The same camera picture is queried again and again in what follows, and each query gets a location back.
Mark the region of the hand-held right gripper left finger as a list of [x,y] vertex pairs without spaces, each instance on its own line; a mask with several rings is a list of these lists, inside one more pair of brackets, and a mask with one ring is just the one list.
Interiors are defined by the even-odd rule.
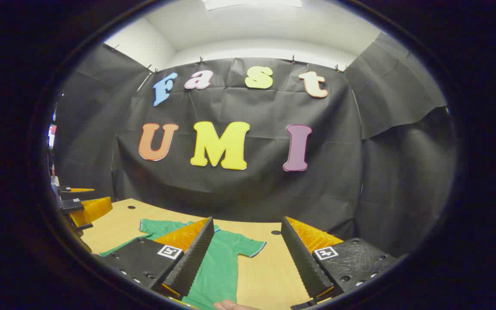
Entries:
[[99,261],[140,287],[181,298],[189,294],[214,232],[207,217],[153,241],[136,238]]

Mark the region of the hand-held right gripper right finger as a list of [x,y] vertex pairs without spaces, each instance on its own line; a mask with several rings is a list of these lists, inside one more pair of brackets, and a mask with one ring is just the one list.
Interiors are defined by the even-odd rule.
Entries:
[[314,301],[354,290],[398,260],[362,238],[343,241],[290,217],[282,218],[281,234]]

